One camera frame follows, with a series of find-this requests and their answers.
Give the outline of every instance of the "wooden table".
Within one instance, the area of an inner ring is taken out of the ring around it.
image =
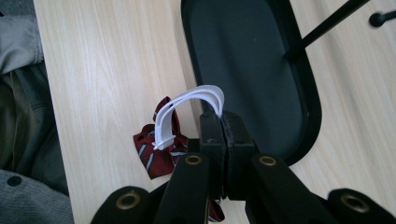
[[[302,35],[345,0],[291,0]],[[133,135],[165,96],[195,85],[180,0],[35,0],[76,223],[89,223],[124,186],[152,190]],[[396,21],[374,30],[373,0],[308,47],[323,121],[311,151],[291,168],[316,194],[361,191],[396,215]],[[197,137],[200,109],[177,109]],[[225,202],[224,223],[246,223],[243,203]]]

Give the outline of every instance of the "black button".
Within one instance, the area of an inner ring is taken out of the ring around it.
[[[11,186],[11,187],[15,187],[18,186],[20,183],[22,182],[22,178],[20,178],[19,176],[12,176],[7,183]]]

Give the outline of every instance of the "white plastic clip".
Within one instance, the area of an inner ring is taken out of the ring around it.
[[[172,113],[175,107],[192,99],[207,101],[212,105],[216,115],[219,118],[221,117],[224,106],[224,93],[219,87],[204,85],[186,91],[168,102],[158,111],[157,118],[155,119],[155,142],[152,143],[154,149],[163,150],[172,145],[175,138],[172,135]]]

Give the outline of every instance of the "brass screw hole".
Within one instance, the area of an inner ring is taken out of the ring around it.
[[[276,160],[272,157],[262,156],[259,158],[260,162],[267,166],[274,166],[276,165]]]
[[[128,210],[128,209],[134,208],[139,203],[140,203],[140,195],[134,191],[122,194],[117,199],[117,207],[120,210]]]
[[[189,165],[198,165],[202,162],[202,159],[199,156],[188,156],[186,157],[185,162]]]
[[[370,206],[365,203],[362,199],[355,197],[351,194],[344,194],[341,196],[341,202],[346,207],[360,213],[366,213],[370,211]]]

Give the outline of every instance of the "maroon fabric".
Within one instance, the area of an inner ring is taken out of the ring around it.
[[[169,97],[165,97],[160,101],[155,109],[154,120],[158,111],[169,101]],[[164,150],[154,150],[154,146],[152,145],[155,142],[154,130],[154,124],[148,124],[143,127],[141,133],[134,135],[134,145],[137,153],[151,179],[171,174],[175,169],[178,158],[186,154],[187,144],[189,142],[189,139],[180,132],[176,110],[172,114],[172,133],[176,136],[173,145]],[[221,207],[215,201],[209,202],[209,220],[212,222],[221,222],[224,220]]]

